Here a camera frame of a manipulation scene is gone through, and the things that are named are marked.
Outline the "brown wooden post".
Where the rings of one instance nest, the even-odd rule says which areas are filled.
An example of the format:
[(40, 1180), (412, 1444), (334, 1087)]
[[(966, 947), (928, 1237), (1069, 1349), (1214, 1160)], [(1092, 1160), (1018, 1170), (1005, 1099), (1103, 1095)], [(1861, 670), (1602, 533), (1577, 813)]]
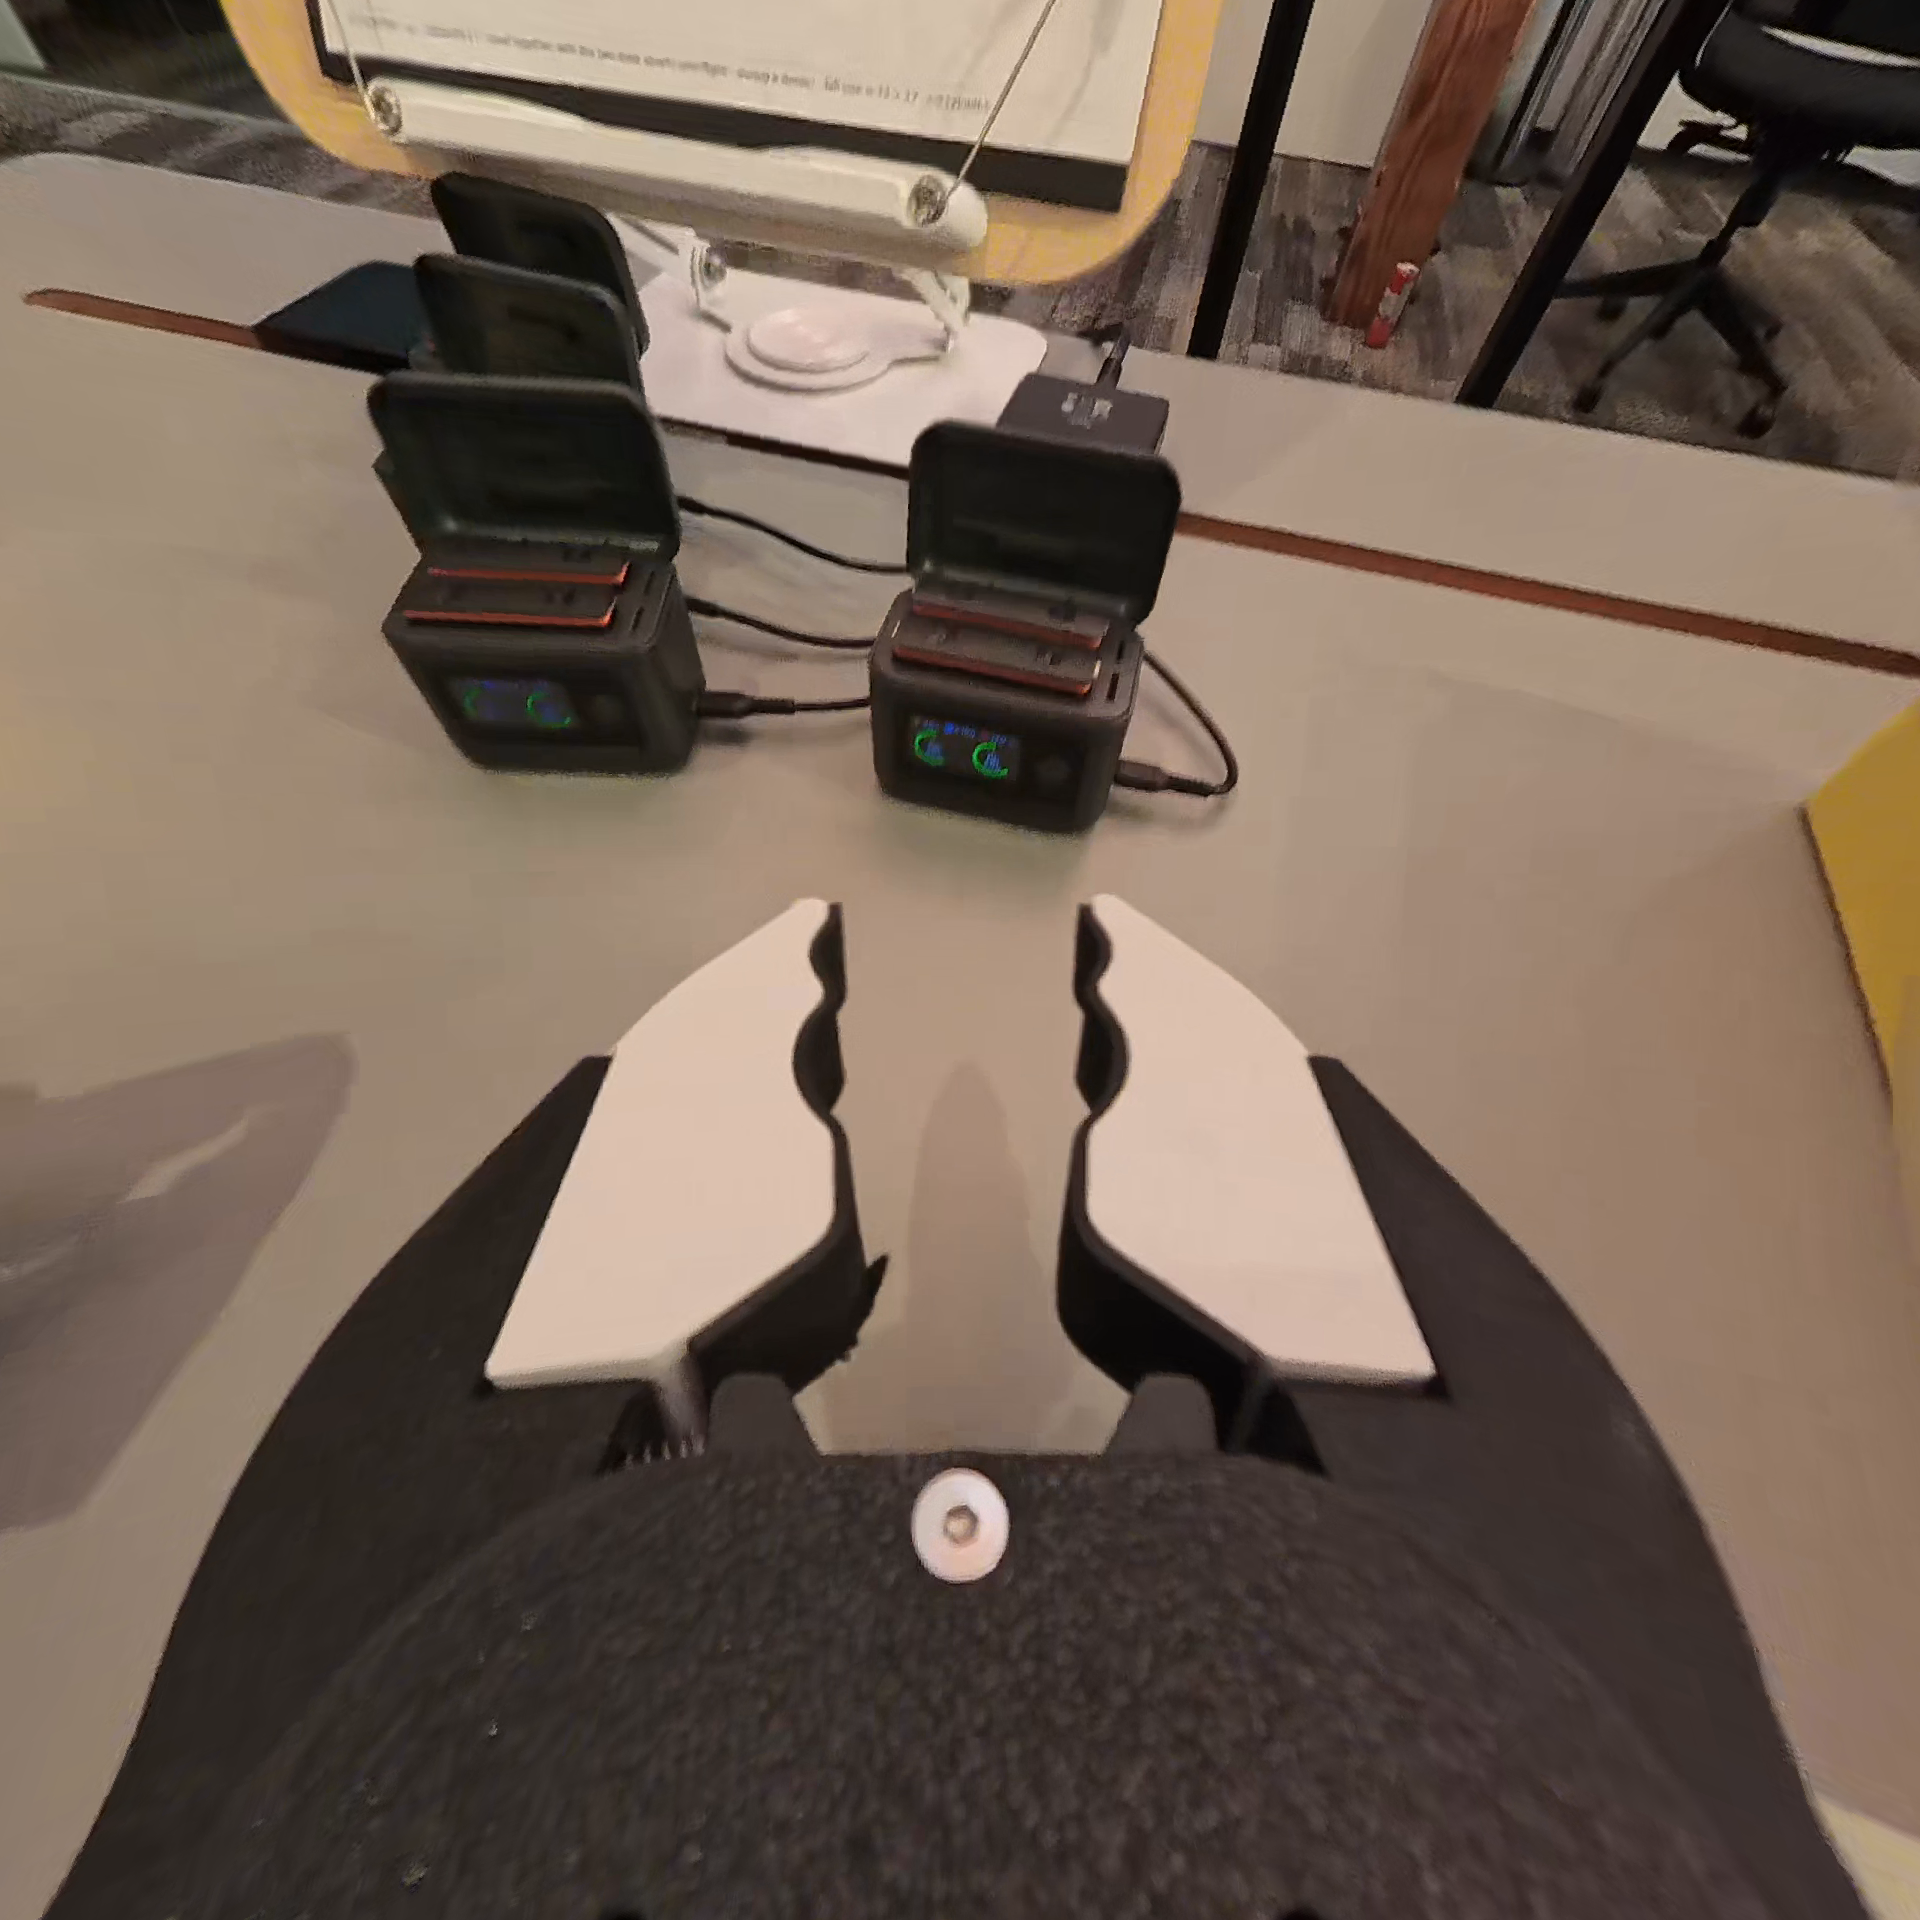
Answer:
[(1428, 263), (1533, 11), (1533, 2), (1428, 5), (1365, 197), (1324, 289), (1333, 326), (1364, 333), (1397, 269)]

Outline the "dark blue mat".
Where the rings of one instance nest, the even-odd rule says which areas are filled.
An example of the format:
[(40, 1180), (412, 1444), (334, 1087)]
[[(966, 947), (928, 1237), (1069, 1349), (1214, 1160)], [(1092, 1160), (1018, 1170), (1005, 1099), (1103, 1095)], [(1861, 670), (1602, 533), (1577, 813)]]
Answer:
[(417, 269), (366, 261), (253, 324), (262, 351), (352, 373), (403, 373), (426, 347)]

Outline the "black metal stand leg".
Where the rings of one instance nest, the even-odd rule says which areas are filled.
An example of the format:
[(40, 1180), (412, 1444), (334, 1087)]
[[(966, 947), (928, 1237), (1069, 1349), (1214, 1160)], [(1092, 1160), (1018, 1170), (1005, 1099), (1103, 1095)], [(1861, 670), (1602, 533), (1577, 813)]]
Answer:
[(1311, 18), (1313, 2), (1273, 2), (1266, 11), (1259, 61), (1212, 230), (1207, 272), (1188, 326), (1187, 357), (1191, 359), (1212, 361), (1221, 357)]
[(1523, 274), (1507, 291), (1502, 312), (1486, 333), (1475, 361), (1455, 393), (1456, 406), (1493, 410), (1544, 324), (1547, 308), (1572, 278), (1583, 247), (1612, 197), (1627, 164), (1638, 148), (1648, 123), (1667, 86), (1711, 36), (1731, 2), (1662, 2), (1652, 14), (1638, 50), (1612, 90), (1597, 132), (1575, 164), (1555, 209), (1544, 226)]

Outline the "wooden display board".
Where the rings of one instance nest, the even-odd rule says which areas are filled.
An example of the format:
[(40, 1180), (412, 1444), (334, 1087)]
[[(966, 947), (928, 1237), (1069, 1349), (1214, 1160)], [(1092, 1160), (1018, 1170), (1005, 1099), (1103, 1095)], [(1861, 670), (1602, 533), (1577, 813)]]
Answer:
[(1166, 207), (1207, 90), (1221, 2), (1166, 2), (1125, 192), (1117, 212), (984, 196), (958, 173), (833, 151), (762, 153), (694, 147), (708, 182), (664, 173), (669, 140), (590, 130), (576, 116), (492, 92), (379, 78), (336, 82), (306, 5), (228, 2), (223, 22), (278, 109), (326, 153), (372, 173), (447, 173), (534, 184), (603, 212), (738, 238), (783, 252), (936, 274), (953, 281), (1052, 285), (1125, 252)]

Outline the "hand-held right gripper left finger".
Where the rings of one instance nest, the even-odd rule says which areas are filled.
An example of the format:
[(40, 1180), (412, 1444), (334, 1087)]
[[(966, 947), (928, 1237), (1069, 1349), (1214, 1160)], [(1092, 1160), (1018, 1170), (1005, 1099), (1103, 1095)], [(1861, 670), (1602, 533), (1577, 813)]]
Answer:
[(850, 1357), (862, 1247), (838, 1014), (842, 910), (797, 901), (682, 978), (606, 1063), (492, 1341), (492, 1389), (643, 1381), (705, 1405)]

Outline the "dark grey multiport power adapter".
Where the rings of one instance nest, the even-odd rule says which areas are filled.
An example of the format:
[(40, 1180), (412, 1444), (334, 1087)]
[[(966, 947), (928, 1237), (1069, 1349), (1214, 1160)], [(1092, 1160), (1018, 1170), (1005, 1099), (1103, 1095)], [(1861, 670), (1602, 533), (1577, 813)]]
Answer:
[(997, 420), (998, 432), (1075, 449), (1158, 455), (1169, 432), (1169, 400), (1134, 393), (1108, 377), (1026, 374)]

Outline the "yellow plastic bin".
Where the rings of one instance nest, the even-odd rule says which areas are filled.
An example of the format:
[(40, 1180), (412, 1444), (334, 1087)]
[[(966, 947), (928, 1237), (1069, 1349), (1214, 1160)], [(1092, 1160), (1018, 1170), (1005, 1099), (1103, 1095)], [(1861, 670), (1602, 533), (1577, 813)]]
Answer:
[(1901, 1099), (1918, 1034), (1918, 706), (1839, 766), (1804, 821), (1887, 1082)]

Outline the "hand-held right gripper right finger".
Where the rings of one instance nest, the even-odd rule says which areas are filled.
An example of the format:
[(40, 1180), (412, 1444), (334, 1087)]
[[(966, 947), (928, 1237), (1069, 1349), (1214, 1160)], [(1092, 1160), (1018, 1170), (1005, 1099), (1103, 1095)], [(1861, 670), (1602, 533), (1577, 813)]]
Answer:
[(1082, 1039), (1060, 1259), (1078, 1349), (1125, 1385), (1224, 1363), (1282, 1381), (1428, 1389), (1428, 1338), (1308, 1046), (1136, 906), (1075, 929)]

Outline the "dark grey battery charging case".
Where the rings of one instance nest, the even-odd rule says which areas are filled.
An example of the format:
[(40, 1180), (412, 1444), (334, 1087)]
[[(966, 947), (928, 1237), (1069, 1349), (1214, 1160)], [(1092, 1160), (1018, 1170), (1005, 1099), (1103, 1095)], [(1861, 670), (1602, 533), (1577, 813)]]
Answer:
[[(452, 748), (495, 774), (667, 775), (708, 690), (678, 584), (659, 424), (625, 386), (392, 373), (370, 391), (377, 468), (417, 541), (382, 636)], [(630, 559), (620, 589), (446, 584), (422, 559)], [(620, 596), (606, 633), (408, 628), (400, 605)]]
[(645, 355), (650, 337), (633, 263), (606, 214), (539, 187), (466, 173), (435, 178), (429, 200), (455, 255), (599, 286), (621, 304), (634, 350)]
[[(907, 586), (868, 650), (868, 740), (879, 789), (900, 801), (1052, 832), (1103, 815), (1181, 515), (1161, 455), (1075, 449), (943, 420), (907, 458)], [(893, 661), (894, 637), (946, 622), (907, 611), (907, 590), (962, 601), (1108, 611), (1087, 701), (962, 679)]]
[(643, 397), (647, 347), (630, 299), (567, 276), (452, 252), (413, 263), (424, 347), (417, 367), (463, 377), (567, 377)]

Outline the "black office chair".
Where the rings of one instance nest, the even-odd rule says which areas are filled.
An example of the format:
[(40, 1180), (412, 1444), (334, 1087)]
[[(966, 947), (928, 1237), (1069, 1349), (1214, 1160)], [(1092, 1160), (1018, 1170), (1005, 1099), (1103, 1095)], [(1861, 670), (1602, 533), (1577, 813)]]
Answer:
[(1735, 156), (1745, 182), (1720, 230), (1689, 257), (1566, 278), (1553, 303), (1593, 303), (1597, 320), (1619, 324), (1644, 303), (1644, 318), (1620, 333), (1572, 397), (1590, 420), (1615, 373), (1698, 318), (1754, 386), (1737, 434), (1775, 430), (1789, 380), (1776, 364), (1783, 320), (1731, 272), (1744, 234), (1761, 230), (1783, 192), (1854, 151), (1918, 148), (1914, 54), (1891, 53), (1839, 28), (1848, 5), (1728, 5), (1679, 86), (1706, 117), (1667, 139), (1667, 156)]

